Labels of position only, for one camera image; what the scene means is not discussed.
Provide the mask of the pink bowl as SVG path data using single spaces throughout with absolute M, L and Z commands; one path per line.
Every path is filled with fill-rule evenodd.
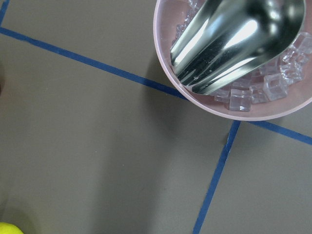
M 250 97 L 242 95 L 222 102 L 214 96 L 194 94 L 184 88 L 171 68 L 170 47 L 176 35 L 176 25 L 188 10 L 185 0 L 158 0 L 156 2 L 153 35 L 156 54 L 175 91 L 199 108 L 214 115 L 241 121 L 262 121 L 287 116 L 307 106 L 312 101 L 312 61 L 303 66 L 304 79 L 288 88 L 288 95 L 274 101 L 253 104 Z

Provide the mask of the clear ice cubes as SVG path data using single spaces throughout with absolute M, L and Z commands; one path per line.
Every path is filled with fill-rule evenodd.
M 201 6 L 192 3 L 192 8 L 195 16 Z M 304 23 L 293 43 L 278 57 L 207 96 L 214 96 L 224 102 L 228 96 L 242 95 L 251 98 L 253 104 L 286 97 L 289 86 L 302 80 L 303 66 L 312 52 L 312 37 L 303 31 L 303 26 Z

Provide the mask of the metal ice scoop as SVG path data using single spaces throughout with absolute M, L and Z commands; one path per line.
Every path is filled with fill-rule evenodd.
M 173 72 L 209 95 L 282 54 L 305 16 L 304 0 L 207 0 L 171 47 Z

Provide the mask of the yellow lemon near edge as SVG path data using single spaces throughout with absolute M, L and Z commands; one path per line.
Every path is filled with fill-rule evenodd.
M 14 224 L 1 222 L 0 234 L 23 234 L 23 231 Z

